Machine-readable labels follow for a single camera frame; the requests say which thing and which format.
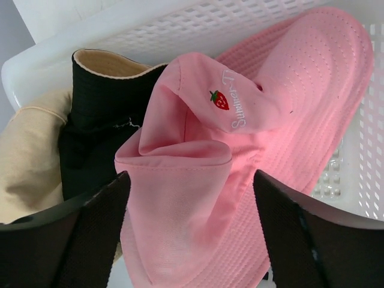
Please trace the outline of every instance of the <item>red strawberry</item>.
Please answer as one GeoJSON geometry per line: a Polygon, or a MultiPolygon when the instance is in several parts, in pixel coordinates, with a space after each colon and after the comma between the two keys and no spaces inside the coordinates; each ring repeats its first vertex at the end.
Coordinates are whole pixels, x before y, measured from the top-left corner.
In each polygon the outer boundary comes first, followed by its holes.
{"type": "Polygon", "coordinates": [[[219,92],[218,90],[213,93],[210,91],[209,93],[212,95],[211,101],[213,101],[218,108],[229,110],[227,98],[223,95],[223,93],[219,92]]]}

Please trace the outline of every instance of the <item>laundry basket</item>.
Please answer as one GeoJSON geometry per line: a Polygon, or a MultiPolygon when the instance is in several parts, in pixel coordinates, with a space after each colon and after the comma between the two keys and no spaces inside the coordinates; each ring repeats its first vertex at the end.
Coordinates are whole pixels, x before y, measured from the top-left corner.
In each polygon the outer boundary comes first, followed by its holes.
{"type": "Polygon", "coordinates": [[[375,67],[367,94],[312,196],[384,220],[383,0],[123,0],[8,60],[2,81],[17,110],[46,91],[71,85],[70,56],[76,49],[111,50],[152,65],[191,51],[215,57],[275,22],[325,4],[364,24],[375,67]]]}

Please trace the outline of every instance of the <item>white wall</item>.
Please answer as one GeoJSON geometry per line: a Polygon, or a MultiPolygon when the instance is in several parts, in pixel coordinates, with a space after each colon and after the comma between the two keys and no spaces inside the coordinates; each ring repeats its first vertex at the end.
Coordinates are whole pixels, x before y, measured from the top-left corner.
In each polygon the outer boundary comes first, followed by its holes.
{"type": "MultiPolygon", "coordinates": [[[[12,0],[0,0],[0,68],[14,55],[34,45],[19,12],[12,0]]],[[[4,129],[14,110],[0,85],[0,132],[4,129]]]]}

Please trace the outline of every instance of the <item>pink sun hat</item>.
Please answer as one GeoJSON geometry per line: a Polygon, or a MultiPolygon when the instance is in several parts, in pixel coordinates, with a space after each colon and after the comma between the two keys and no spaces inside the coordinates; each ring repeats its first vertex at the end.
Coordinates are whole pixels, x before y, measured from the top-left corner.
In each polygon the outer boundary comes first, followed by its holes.
{"type": "Polygon", "coordinates": [[[172,61],[116,153],[131,191],[121,244],[135,287],[255,288],[270,264],[252,188],[262,169],[309,193],[368,85],[350,15],[318,8],[218,57],[172,61]]]}

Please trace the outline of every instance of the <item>beige hat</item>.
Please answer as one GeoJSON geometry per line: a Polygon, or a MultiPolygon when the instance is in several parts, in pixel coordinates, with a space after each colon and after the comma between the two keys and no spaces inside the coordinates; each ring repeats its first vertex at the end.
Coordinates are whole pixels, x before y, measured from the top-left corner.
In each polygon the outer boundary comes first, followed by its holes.
{"type": "Polygon", "coordinates": [[[58,137],[71,110],[72,93],[44,94],[16,112],[0,135],[0,222],[63,201],[58,137]]]}

